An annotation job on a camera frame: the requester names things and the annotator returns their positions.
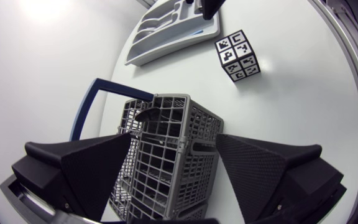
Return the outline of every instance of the gray plastic basket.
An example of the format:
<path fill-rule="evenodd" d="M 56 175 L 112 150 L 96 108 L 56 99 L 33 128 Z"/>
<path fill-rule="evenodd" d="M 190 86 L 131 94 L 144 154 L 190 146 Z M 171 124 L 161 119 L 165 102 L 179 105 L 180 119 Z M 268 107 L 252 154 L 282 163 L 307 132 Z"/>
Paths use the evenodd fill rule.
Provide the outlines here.
<path fill-rule="evenodd" d="M 141 100 L 130 100 L 125 104 L 122 112 L 121 125 L 119 134 L 131 133 L 131 147 L 128 155 L 122 164 L 118 173 L 117 181 L 111 192 L 109 204 L 121 220 L 127 219 L 128 207 L 131 201 L 132 177 L 134 174 L 134 166 L 136 152 L 139 146 L 140 132 L 142 124 L 135 121 L 135 114 L 147 107 L 147 104 Z"/>
<path fill-rule="evenodd" d="M 158 119 L 134 121 L 145 108 L 159 108 Z M 120 218 L 177 219 L 207 200 L 219 158 L 215 139 L 222 129 L 223 120 L 188 95 L 155 95 L 150 103 L 128 101 L 119 131 L 131 132 L 136 159 L 124 163 L 110 198 Z"/>

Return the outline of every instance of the white wall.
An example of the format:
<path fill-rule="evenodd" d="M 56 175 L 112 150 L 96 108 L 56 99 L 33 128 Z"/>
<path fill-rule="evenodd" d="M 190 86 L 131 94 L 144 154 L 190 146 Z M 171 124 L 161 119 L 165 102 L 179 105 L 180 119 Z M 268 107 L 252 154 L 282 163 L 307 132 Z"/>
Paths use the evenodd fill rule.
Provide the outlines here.
<path fill-rule="evenodd" d="M 110 79 L 146 11 L 133 0 L 0 0 L 0 183 L 24 143 L 67 141 L 89 84 Z M 99 134 L 98 95 L 82 136 Z M 0 191 L 0 222 L 24 223 Z"/>

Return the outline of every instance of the dark blue frame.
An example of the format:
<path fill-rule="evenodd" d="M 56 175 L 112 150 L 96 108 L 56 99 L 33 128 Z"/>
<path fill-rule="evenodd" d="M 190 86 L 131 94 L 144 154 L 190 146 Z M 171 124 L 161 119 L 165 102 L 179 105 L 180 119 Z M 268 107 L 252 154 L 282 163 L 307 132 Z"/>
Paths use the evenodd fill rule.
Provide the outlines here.
<path fill-rule="evenodd" d="M 93 81 L 85 94 L 77 115 L 75 116 L 74 124 L 71 129 L 70 141 L 80 140 L 82 128 L 85 123 L 86 116 L 91 108 L 92 102 L 99 90 L 108 91 L 110 93 L 116 93 L 122 96 L 128 96 L 143 101 L 153 101 L 154 95 L 142 90 L 138 90 L 132 87 L 121 85 L 118 83 L 109 82 L 100 78 Z"/>

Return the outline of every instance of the blue handle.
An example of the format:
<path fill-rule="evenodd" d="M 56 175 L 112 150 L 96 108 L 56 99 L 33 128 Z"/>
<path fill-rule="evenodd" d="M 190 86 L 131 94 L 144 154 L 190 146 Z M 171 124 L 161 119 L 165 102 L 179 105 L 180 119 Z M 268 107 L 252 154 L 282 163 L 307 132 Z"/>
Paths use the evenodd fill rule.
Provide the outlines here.
<path fill-rule="evenodd" d="M 110 93 L 117 93 L 122 96 L 129 96 L 131 98 L 136 98 L 138 100 L 143 100 L 148 102 L 153 101 L 153 97 L 154 97 L 153 94 L 147 93 L 142 90 L 124 86 L 118 83 L 109 82 L 106 80 L 102 80 L 100 78 L 95 79 L 91 84 L 91 86 L 89 87 L 88 92 L 84 96 L 81 102 L 81 106 L 77 111 L 77 115 L 75 116 L 75 120 L 74 120 L 74 125 L 73 128 L 71 129 L 70 141 L 80 140 L 86 115 L 88 115 L 92 102 L 99 90 L 108 91 Z"/>

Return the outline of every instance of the white plastic tray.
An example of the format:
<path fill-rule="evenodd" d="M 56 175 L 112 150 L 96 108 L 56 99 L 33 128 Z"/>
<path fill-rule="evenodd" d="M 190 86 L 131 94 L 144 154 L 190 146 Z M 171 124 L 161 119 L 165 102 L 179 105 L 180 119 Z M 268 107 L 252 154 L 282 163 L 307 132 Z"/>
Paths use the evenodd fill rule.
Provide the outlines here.
<path fill-rule="evenodd" d="M 168 0 L 152 7 L 135 28 L 137 33 L 125 65 L 144 65 L 166 54 L 210 39 L 220 33 L 219 15 L 206 21 L 198 6 Z"/>

